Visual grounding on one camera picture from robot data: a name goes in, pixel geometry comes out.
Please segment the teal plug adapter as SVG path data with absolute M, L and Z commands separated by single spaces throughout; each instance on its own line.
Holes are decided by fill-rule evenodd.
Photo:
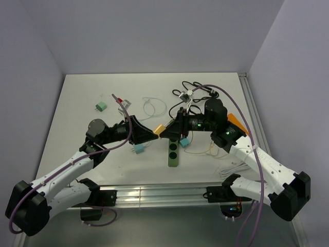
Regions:
M 182 138 L 180 141 L 179 141 L 179 144 L 182 148 L 186 148 L 190 145 L 190 141 L 188 138 Z

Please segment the green plug adapter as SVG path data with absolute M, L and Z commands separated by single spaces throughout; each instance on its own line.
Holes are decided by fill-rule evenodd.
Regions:
M 100 101 L 95 105 L 95 111 L 97 112 L 103 112 L 105 109 L 107 109 L 107 104 L 103 101 Z

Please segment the yellow plug adapter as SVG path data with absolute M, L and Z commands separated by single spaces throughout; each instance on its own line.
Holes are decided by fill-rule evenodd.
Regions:
M 160 124 L 153 130 L 153 133 L 159 136 L 165 129 L 166 127 L 163 124 Z

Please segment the light blue plug adapter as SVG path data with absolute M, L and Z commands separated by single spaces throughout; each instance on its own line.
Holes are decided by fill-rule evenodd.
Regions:
M 145 149 L 147 148 L 147 145 L 144 144 L 137 144 L 137 145 L 133 145 L 133 147 L 131 148 L 131 151 L 135 154 L 141 154 L 145 151 Z

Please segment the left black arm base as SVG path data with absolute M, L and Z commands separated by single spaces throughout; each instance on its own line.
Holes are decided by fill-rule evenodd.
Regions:
M 114 209 L 117 199 L 117 190 L 98 190 L 92 192 L 89 199 L 80 203 L 80 219 L 86 225 L 93 227 L 102 227 L 112 224 L 118 217 Z M 99 221 L 106 213 L 112 215 L 112 219 L 106 223 L 94 223 Z

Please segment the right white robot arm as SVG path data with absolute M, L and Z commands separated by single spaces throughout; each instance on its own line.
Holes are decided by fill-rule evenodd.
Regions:
M 222 183 L 225 199 L 246 197 L 263 202 L 285 221 L 291 221 L 310 200 L 310 176 L 285 167 L 253 143 L 250 135 L 228 119 L 221 100 L 207 100 L 204 113 L 197 115 L 189 115 L 186 109 L 180 108 L 160 137 L 180 140 L 190 131 L 210 132 L 215 145 L 260 175 L 259 182 L 230 175 Z

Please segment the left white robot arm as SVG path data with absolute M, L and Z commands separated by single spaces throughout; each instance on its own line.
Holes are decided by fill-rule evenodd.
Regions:
M 49 174 L 30 183 L 20 181 L 12 191 L 6 217 L 13 234 L 33 236 L 58 213 L 78 204 L 101 206 L 100 187 L 90 179 L 82 179 L 71 188 L 68 185 L 77 177 L 94 169 L 112 151 L 105 145 L 121 142 L 122 145 L 143 144 L 158 139 L 149 128 L 143 126 L 134 115 L 126 117 L 113 127 L 101 119 L 88 125 L 85 143 L 73 157 Z

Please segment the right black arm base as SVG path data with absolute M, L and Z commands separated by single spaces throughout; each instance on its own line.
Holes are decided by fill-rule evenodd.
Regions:
M 243 202 L 253 201 L 246 197 L 236 196 L 231 189 L 225 186 L 208 186 L 206 192 L 203 193 L 203 198 L 208 203 L 219 203 L 220 210 L 225 220 L 234 221 L 243 215 Z

